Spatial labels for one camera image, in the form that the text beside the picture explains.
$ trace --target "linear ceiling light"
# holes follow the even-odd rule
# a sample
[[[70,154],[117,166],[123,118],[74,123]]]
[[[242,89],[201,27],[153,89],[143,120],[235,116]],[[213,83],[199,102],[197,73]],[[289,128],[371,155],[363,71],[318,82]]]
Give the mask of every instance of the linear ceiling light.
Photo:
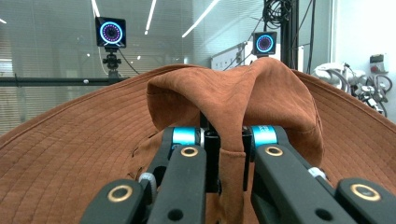
[[[92,2],[92,9],[93,9],[93,16],[100,17],[98,6],[96,5],[96,0],[91,0]]]
[[[149,30],[149,26],[151,24],[151,19],[152,19],[152,14],[154,13],[154,8],[155,8],[156,3],[157,3],[157,0],[152,0],[151,9],[149,10],[149,14],[148,14],[148,24],[146,25],[145,35],[147,34],[147,32]]]
[[[186,35],[188,35],[192,29],[194,29],[200,22],[201,20],[204,19],[204,17],[207,15],[207,13],[210,12],[210,10],[212,10],[212,8],[218,3],[219,0],[213,0],[213,2],[209,5],[209,7],[205,10],[205,12],[198,18],[198,20],[195,22],[194,25],[192,25],[190,27],[190,29],[188,31],[186,31],[186,33],[184,33],[184,35],[182,36],[182,38],[186,37]]]

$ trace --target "white wall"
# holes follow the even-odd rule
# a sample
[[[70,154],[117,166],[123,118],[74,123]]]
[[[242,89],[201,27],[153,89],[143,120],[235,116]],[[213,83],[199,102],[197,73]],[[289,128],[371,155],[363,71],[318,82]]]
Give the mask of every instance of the white wall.
[[[351,68],[370,74],[370,56],[387,53],[388,76],[396,84],[395,43],[396,2],[389,0],[334,0],[332,61],[349,63]],[[396,86],[384,104],[388,118],[396,122]]]

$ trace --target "screw hole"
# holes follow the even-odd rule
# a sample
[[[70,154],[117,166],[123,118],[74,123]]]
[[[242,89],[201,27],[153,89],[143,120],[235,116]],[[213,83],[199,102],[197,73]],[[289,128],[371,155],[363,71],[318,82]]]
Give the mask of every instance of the screw hole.
[[[183,218],[183,212],[180,209],[172,209],[168,213],[168,218],[172,221],[179,221]]]
[[[325,221],[332,220],[332,214],[330,214],[330,212],[328,212],[324,209],[319,208],[315,211],[315,213],[317,214],[318,217],[320,217],[321,219],[323,219]]]

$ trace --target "brown cloth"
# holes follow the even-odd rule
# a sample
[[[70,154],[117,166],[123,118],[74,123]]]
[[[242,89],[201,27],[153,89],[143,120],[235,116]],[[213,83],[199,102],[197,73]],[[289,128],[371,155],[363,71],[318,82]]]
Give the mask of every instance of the brown cloth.
[[[207,194],[206,223],[257,223],[242,191],[242,125],[282,126],[334,185],[362,177],[396,193],[396,125],[369,106],[271,58],[224,72],[179,64],[91,92],[1,136],[0,222],[79,222],[102,186],[145,172],[165,127],[199,126],[200,111],[221,137],[223,192]]]

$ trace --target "camera stand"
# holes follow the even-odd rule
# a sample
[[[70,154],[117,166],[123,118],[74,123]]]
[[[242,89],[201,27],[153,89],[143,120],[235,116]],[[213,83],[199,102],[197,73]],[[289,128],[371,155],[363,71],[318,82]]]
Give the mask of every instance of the camera stand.
[[[117,55],[114,54],[117,52],[118,49],[105,48],[105,50],[106,52],[109,52],[109,54],[107,54],[106,58],[103,59],[102,62],[107,63],[107,68],[109,69],[108,78],[119,79],[120,74],[119,71],[117,71],[117,68],[119,67],[119,63],[121,63],[121,59],[117,59]]]

